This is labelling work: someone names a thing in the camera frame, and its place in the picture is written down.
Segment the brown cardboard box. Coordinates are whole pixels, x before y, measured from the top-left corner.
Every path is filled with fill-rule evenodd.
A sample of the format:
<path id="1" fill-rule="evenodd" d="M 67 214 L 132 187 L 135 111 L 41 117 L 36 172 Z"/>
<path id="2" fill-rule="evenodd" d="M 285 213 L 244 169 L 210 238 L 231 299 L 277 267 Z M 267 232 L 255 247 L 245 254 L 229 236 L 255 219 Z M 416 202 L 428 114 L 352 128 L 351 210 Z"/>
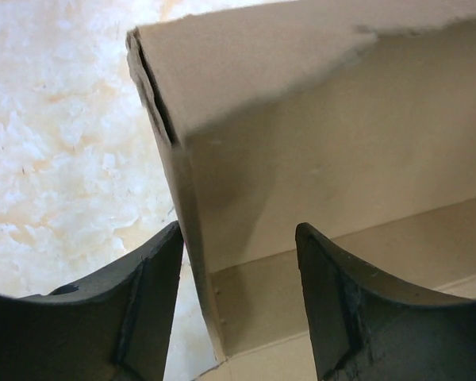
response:
<path id="1" fill-rule="evenodd" d="M 293 1 L 142 25 L 148 111 L 218 364 L 319 380 L 295 233 L 476 300 L 476 1 Z"/>

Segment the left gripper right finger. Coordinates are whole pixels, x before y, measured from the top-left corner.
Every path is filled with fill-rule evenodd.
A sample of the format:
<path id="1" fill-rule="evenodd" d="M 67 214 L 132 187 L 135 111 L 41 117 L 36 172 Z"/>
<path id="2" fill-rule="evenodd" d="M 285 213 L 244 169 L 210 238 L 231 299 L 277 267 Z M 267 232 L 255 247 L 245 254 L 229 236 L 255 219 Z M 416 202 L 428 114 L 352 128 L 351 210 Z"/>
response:
<path id="1" fill-rule="evenodd" d="M 399 279 L 307 223 L 295 241 L 319 380 L 476 380 L 476 300 Z"/>

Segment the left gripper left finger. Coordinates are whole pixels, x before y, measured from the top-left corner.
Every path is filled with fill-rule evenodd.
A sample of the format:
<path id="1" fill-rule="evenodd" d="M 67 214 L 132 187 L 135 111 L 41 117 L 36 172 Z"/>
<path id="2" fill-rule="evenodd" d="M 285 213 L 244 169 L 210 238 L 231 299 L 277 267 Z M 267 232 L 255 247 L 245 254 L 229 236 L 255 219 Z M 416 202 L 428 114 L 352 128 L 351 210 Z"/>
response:
<path id="1" fill-rule="evenodd" d="M 172 222 L 49 294 L 0 295 L 0 380 L 161 380 L 182 252 Z"/>

